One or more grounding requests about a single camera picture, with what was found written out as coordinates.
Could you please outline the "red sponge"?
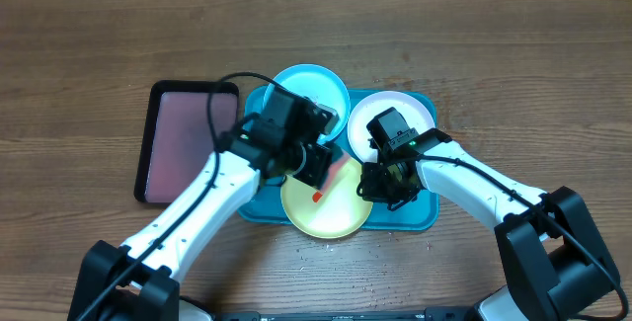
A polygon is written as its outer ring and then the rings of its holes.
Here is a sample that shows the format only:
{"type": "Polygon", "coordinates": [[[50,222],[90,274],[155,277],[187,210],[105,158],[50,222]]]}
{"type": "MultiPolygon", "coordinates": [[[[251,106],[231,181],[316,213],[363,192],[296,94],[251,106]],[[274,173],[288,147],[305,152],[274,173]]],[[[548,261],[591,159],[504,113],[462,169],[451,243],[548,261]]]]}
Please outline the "red sponge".
{"type": "Polygon", "coordinates": [[[314,188],[316,192],[312,196],[314,202],[318,202],[333,187],[334,181],[343,167],[351,159],[351,155],[344,149],[336,146],[331,150],[331,155],[326,160],[323,170],[320,172],[314,188]]]}

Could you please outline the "teal plastic tray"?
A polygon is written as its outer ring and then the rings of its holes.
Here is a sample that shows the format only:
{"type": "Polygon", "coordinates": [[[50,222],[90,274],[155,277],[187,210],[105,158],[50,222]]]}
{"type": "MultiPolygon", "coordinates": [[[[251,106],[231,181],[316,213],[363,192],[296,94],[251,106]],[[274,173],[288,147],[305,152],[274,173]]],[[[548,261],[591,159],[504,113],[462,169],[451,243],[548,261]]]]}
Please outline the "teal plastic tray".
{"type": "MultiPolygon", "coordinates": [[[[255,89],[245,101],[245,114],[260,112],[263,107],[267,87],[255,89]]],[[[351,108],[364,98],[380,92],[369,89],[349,89],[351,108]]],[[[406,94],[414,99],[405,99],[411,104],[423,105],[432,117],[431,123],[435,125],[435,105],[427,96],[416,92],[395,92],[406,94]]],[[[336,144],[347,150],[356,158],[347,138],[346,129],[335,140],[336,144]]],[[[238,209],[238,213],[245,220],[255,223],[291,225],[281,204],[280,187],[267,186],[262,188],[248,203],[238,209]]],[[[439,214],[439,196],[437,194],[422,191],[415,201],[409,202],[396,211],[389,211],[384,203],[375,203],[373,209],[361,229],[367,230],[397,230],[397,231],[423,231],[430,228],[439,214]]]]}

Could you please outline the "yellow plate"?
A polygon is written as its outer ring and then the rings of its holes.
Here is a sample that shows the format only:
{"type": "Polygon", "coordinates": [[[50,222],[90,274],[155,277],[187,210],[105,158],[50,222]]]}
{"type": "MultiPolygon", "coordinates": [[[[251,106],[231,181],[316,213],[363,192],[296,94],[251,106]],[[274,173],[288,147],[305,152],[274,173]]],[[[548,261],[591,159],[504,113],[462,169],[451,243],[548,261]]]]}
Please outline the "yellow plate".
{"type": "Polygon", "coordinates": [[[368,220],[372,201],[356,193],[361,164],[345,154],[331,184],[316,190],[287,176],[280,189],[282,208],[289,221],[303,233],[322,239],[348,236],[368,220]]]}

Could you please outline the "light blue plate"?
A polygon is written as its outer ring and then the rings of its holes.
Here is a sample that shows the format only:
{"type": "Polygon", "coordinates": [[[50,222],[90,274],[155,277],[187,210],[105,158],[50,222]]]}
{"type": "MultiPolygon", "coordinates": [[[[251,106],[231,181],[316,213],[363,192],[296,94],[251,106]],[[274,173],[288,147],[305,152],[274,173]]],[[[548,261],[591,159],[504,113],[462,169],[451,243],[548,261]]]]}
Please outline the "light blue plate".
{"type": "Polygon", "coordinates": [[[329,134],[319,137],[319,143],[333,141],[342,133],[352,106],[347,86],[335,72],[317,64],[296,64],[283,69],[274,80],[288,91],[336,111],[338,122],[329,134]]]}

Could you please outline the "dark tray with red water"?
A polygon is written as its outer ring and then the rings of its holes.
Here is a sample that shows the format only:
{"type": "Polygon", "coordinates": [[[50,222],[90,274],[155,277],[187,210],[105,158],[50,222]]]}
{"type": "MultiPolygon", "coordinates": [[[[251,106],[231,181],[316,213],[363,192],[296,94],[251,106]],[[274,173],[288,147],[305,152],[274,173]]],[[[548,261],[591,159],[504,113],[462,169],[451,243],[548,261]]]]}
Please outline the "dark tray with red water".
{"type": "Polygon", "coordinates": [[[207,111],[217,133],[239,110],[233,83],[160,80],[150,91],[134,183],[137,201],[168,204],[199,174],[213,150],[207,111]]]}

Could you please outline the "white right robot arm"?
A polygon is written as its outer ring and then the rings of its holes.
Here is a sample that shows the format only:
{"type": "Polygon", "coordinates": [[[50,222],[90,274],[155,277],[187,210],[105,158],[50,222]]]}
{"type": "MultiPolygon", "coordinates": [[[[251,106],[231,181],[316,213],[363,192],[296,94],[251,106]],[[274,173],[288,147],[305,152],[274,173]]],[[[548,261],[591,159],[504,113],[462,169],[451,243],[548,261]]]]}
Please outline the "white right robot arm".
{"type": "Polygon", "coordinates": [[[470,320],[585,320],[585,309],[615,292],[616,319],[630,306],[620,275],[583,198],[517,182],[432,128],[373,128],[377,160],[362,168],[358,194],[394,210],[420,191],[442,196],[495,235],[506,284],[479,301],[470,320]]]}

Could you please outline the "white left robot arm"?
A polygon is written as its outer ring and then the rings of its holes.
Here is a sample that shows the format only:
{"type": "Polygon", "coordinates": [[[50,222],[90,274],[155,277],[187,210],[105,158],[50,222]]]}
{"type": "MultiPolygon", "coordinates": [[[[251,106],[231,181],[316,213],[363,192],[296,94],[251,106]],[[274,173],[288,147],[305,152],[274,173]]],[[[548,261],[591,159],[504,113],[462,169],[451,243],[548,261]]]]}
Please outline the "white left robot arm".
{"type": "Polygon", "coordinates": [[[349,159],[317,131],[285,128],[225,133],[193,182],[120,246],[97,242],[84,257],[71,320],[209,320],[180,296],[190,267],[226,220],[270,178],[289,175],[327,189],[349,159]]]}

